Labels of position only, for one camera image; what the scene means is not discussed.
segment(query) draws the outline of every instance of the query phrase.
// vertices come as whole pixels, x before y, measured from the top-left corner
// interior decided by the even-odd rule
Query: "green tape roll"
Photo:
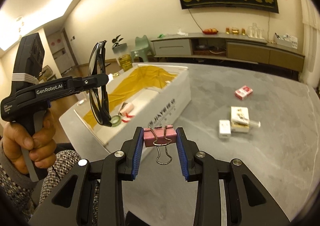
[[[113,127],[117,127],[121,124],[121,116],[115,115],[111,117],[111,124]]]

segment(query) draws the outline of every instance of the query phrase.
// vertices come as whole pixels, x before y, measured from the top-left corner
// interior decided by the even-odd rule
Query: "black eyeglasses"
[[[97,43],[91,53],[89,60],[89,75],[106,73],[106,40]],[[111,127],[111,116],[109,114],[109,99],[107,88],[105,85],[101,86],[101,100],[99,97],[98,88],[90,89],[90,104],[91,109],[100,125]]]

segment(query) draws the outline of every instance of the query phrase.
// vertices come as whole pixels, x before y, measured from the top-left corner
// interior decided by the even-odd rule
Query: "fruit bowl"
[[[211,32],[211,31],[202,31],[203,34],[205,35],[215,35],[218,33],[218,31],[215,31],[215,32]]]
[[[215,35],[218,33],[216,29],[205,29],[202,31],[205,35]]]

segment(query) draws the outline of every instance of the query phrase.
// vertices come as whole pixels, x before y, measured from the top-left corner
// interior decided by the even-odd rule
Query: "yellow cloth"
[[[176,76],[177,75],[170,74],[162,68],[152,65],[138,67],[125,78],[112,93],[108,94],[110,112],[141,89],[148,87],[162,89],[167,85],[166,81],[172,81]],[[92,128],[97,124],[92,110],[90,110],[83,119]]]

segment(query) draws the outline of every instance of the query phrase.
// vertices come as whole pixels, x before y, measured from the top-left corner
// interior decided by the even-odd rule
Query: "green chair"
[[[136,37],[135,43],[136,43],[135,49],[131,50],[132,62],[134,62],[134,59],[136,57],[141,57],[144,62],[149,62],[147,58],[147,54],[151,52],[151,54],[154,56],[154,53],[152,51],[152,47],[147,36],[144,35],[141,38]]]

